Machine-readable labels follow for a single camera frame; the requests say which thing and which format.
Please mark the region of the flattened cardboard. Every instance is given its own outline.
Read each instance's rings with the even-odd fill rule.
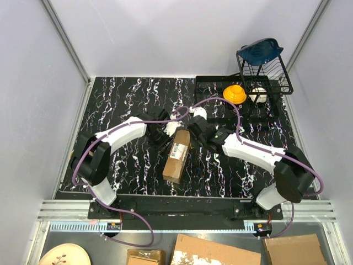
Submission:
[[[175,152],[174,147],[178,149],[176,145],[181,144],[186,146],[182,153]],[[185,130],[179,130],[175,134],[175,139],[170,150],[168,160],[164,166],[163,179],[179,184],[181,174],[183,172],[186,158],[188,156],[190,146],[190,133]]]
[[[269,265],[327,265],[315,234],[264,240]]]
[[[260,265],[261,254],[179,234],[170,265]]]

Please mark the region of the yellow lid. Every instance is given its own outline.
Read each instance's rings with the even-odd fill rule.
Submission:
[[[242,104],[246,100],[247,95],[245,94],[245,90],[240,85],[234,84],[227,87],[223,91],[223,98],[233,104]]]

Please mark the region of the floor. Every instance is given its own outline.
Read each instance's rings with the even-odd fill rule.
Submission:
[[[90,95],[80,131],[96,133],[125,121],[130,115],[161,105],[171,112],[180,105],[194,103],[193,78],[126,78],[97,77]],[[216,95],[217,85],[208,84],[207,96]],[[269,129],[250,124],[242,136],[262,144],[288,148],[295,145],[286,106],[279,102],[280,117]],[[208,104],[209,117],[220,117],[223,104]],[[163,180],[167,156],[160,156],[148,146],[145,138],[120,148],[111,162],[108,179],[119,194],[184,195],[202,197],[251,198],[273,182],[272,175],[253,164],[192,149],[188,154],[180,184]],[[71,183],[68,168],[59,188],[67,194],[81,192],[82,187]]]
[[[281,231],[285,224],[275,223],[274,233]],[[325,259],[328,265],[333,265],[333,258],[325,237],[325,233],[320,224],[293,224],[286,232],[286,236],[316,234],[319,238],[320,245],[323,250]],[[248,234],[188,234],[190,236],[199,237],[202,239],[211,240],[229,246],[242,248],[245,250],[261,253],[261,265],[266,265],[266,255],[262,241],[257,240],[253,235]],[[170,264],[170,259],[173,253],[173,248],[177,234],[156,234],[156,239],[153,244],[153,249],[164,250],[167,254],[166,264]],[[130,234],[123,233],[117,235],[119,240],[125,240],[132,243],[147,243],[151,236],[149,234]],[[83,247],[90,256],[91,262],[95,264],[105,265],[125,265],[126,252],[129,246],[121,245],[115,242],[105,242],[103,238],[95,233],[64,233],[64,232],[49,232],[42,255],[48,252],[55,246],[64,243],[74,243]]]

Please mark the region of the cardboard box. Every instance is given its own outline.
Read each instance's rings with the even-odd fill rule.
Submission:
[[[179,130],[170,150],[168,160],[163,170],[163,179],[179,184],[190,146],[190,133]]]
[[[165,265],[163,250],[127,250],[127,265]]]
[[[315,234],[267,238],[264,246],[269,265],[327,265]]]
[[[179,234],[176,242],[171,265],[260,265],[261,262],[260,253],[196,237]]]

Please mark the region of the black marble table surface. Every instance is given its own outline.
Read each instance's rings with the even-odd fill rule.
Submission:
[[[194,103],[193,78],[121,78],[97,77],[84,113],[80,131],[97,133],[112,128],[153,105],[169,113],[178,106]],[[217,84],[208,84],[208,97],[216,96]],[[250,125],[242,136],[262,144],[288,148],[295,145],[286,106],[281,100],[280,117],[269,129]],[[205,105],[209,117],[220,117],[222,102]],[[158,155],[145,137],[134,140],[112,155],[108,179],[118,194],[183,195],[203,197],[251,198],[270,185],[273,176],[251,163],[237,158],[191,149],[180,184],[163,180],[167,154]],[[67,169],[59,190],[87,192],[71,183]]]

